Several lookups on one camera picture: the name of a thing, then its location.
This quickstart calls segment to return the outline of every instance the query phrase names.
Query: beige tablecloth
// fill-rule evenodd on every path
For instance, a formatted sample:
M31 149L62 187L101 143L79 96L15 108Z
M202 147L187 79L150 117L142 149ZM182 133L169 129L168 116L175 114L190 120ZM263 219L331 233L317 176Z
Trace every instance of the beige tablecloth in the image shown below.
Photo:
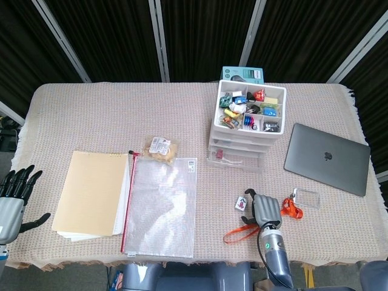
M284 218L281 230L289 260L322 265L385 259L388 214L372 165L364 198L283 169L296 122L365 142L348 89L337 84L278 85L287 88L286 127L265 155L260 174L206 164L217 84L103 82L40 87L13 160L13 169L34 164L44 172L24 221L45 212L55 214L74 150L125 153L140 150L147 135L166 136L180 140L180 157L198 158L194 258L137 256L132 261L259 261L255 238L233 245L222 241L226 232L242 225L242 213L234 209L236 199L254 188L282 201L294 187L319 192L321 208L304 209L300 221ZM250 207L246 215L250 216ZM107 264L127 259L119 251L121 236L70 242L51 230L52 221L53 216L40 228L19 235L9 245L8 264L49 269L66 261Z

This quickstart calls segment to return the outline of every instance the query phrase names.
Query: laptop lid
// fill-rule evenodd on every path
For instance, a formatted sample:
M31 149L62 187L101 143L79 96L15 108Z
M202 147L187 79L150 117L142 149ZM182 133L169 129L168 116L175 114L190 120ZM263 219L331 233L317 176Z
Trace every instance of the laptop lid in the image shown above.
M367 145L296 123L284 169L365 196L369 158Z

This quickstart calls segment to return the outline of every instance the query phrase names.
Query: floor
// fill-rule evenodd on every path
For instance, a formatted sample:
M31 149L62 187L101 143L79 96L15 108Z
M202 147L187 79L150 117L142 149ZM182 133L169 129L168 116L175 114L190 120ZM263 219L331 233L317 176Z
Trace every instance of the floor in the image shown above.
M11 167L12 153L0 152L0 180L8 173ZM323 286L347 286L361 291L359 273L361 263L347 266L323 266L313 271L315 287ZM112 269L122 270L123 266ZM102 265L85 266L69 264L63 269L52 272L43 272L37 267L16 270L6 267L0 278L0 291L43 291L43 290L106 290L107 269ZM297 288L305 288L306 280L304 269L300 264L292 263L291 271L294 285ZM253 280L259 281L266 277L264 269L253 270Z

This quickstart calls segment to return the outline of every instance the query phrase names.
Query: teal box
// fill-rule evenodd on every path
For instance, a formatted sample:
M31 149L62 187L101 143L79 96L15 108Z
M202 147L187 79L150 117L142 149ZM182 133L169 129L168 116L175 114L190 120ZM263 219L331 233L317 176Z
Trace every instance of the teal box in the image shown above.
M221 79L253 84L264 84L262 68L222 67Z

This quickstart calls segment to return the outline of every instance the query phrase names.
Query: apple logo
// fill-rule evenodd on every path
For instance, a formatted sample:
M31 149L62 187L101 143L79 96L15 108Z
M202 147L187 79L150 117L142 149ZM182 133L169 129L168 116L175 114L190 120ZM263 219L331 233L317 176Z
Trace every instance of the apple logo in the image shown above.
M332 156L331 153L325 152L325 161L327 161L327 160L329 160L329 159L332 159L332 158L333 158L333 156Z

